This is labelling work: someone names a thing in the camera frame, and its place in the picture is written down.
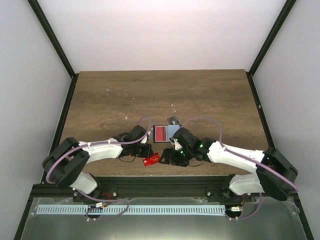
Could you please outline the red VIP card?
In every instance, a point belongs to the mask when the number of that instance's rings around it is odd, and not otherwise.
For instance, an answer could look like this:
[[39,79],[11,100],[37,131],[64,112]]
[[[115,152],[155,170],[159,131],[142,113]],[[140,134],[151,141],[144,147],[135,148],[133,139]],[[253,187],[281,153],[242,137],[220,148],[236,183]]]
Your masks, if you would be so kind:
[[150,157],[142,158],[143,164],[145,167],[157,164],[160,161],[160,155],[158,152],[152,154]]

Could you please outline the black leather card holder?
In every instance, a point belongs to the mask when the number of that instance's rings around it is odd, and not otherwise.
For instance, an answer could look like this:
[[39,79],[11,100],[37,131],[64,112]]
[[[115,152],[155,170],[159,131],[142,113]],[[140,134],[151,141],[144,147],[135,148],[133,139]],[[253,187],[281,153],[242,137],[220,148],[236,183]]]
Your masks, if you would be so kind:
[[180,125],[154,125],[152,129],[154,143],[170,143]]

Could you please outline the red magnetic stripe card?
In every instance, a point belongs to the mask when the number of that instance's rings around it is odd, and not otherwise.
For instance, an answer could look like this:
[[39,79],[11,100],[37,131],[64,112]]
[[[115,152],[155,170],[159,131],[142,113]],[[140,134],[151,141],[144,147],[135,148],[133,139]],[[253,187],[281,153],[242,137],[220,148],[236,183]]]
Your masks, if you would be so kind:
[[165,143],[168,141],[166,125],[154,126],[154,141],[156,143]]

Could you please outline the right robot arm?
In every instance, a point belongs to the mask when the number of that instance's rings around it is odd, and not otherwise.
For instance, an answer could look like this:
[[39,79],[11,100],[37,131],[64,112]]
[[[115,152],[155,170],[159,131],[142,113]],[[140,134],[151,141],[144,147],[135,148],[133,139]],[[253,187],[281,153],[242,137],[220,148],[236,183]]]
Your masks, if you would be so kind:
[[221,140],[205,137],[199,139],[184,127],[170,138],[171,148],[163,150],[161,164],[187,167],[191,159],[229,165],[247,171],[234,174],[222,188],[223,198],[229,202],[244,194],[267,194],[286,201],[297,190],[295,180],[298,170],[276,148],[250,150],[223,144]]

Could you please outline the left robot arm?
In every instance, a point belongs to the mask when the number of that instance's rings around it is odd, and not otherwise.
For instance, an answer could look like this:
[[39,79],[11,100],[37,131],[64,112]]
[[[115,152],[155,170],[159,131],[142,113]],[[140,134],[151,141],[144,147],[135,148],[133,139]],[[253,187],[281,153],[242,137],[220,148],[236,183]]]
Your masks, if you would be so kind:
[[89,201],[97,202],[102,196],[102,187],[92,174],[84,172],[85,166],[127,156],[148,158],[153,154],[149,134],[149,129],[136,125],[130,132],[103,141],[82,142],[68,137],[43,161],[45,180],[60,189],[75,189]]

